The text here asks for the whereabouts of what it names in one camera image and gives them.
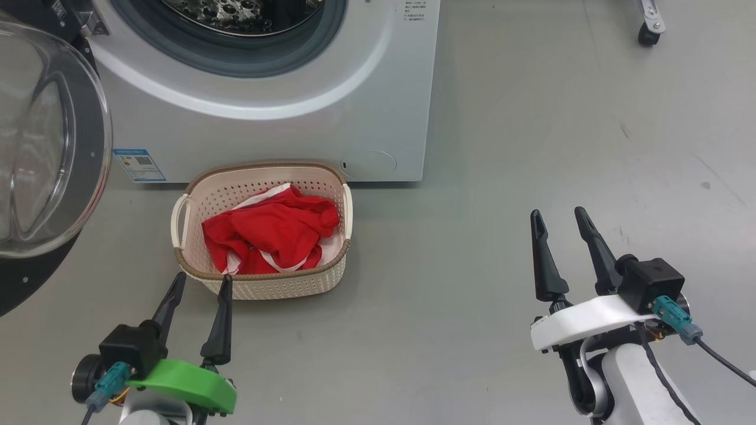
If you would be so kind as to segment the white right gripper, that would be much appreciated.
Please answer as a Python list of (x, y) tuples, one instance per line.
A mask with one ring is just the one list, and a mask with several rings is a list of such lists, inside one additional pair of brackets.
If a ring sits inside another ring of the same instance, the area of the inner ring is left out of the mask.
[[(616, 294), (622, 277), (615, 269), (615, 256), (586, 209), (579, 205), (575, 207), (574, 213), (581, 238), (588, 245), (597, 278), (595, 290), (599, 296), (532, 323), (533, 349), (549, 350), (593, 336), (597, 337), (597, 341), (589, 347), (589, 351), (613, 349), (623, 344), (640, 344), (640, 337), (630, 326), (638, 321), (657, 321), (659, 317), (653, 312), (637, 313)], [(536, 299), (541, 302), (565, 301), (569, 285), (561, 278), (556, 267), (548, 246), (548, 230), (540, 210), (532, 210), (530, 223)]]

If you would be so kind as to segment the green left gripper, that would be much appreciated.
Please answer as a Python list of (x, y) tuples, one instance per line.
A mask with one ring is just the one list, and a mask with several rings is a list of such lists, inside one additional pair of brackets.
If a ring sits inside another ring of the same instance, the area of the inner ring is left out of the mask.
[[(150, 344), (166, 344), (175, 310), (181, 303), (187, 275), (178, 272), (151, 319), (141, 323)], [(232, 358), (233, 278), (225, 274), (217, 296), (218, 309), (210, 336), (203, 344), (202, 365), (227, 365)], [(126, 385), (171, 396), (211, 412), (231, 415), (237, 406), (237, 390), (215, 371), (176, 359), (162, 359), (145, 378), (131, 378)]]

